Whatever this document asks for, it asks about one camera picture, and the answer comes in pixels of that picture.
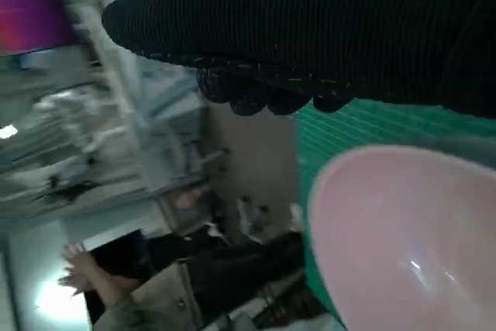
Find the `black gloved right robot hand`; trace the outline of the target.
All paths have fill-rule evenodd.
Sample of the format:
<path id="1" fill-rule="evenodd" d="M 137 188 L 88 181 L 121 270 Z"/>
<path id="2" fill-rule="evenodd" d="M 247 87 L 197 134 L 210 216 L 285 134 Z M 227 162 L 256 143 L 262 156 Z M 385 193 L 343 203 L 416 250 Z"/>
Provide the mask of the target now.
<path id="1" fill-rule="evenodd" d="M 115 0 L 102 25 L 240 116 L 370 99 L 495 117 L 495 0 Z"/>

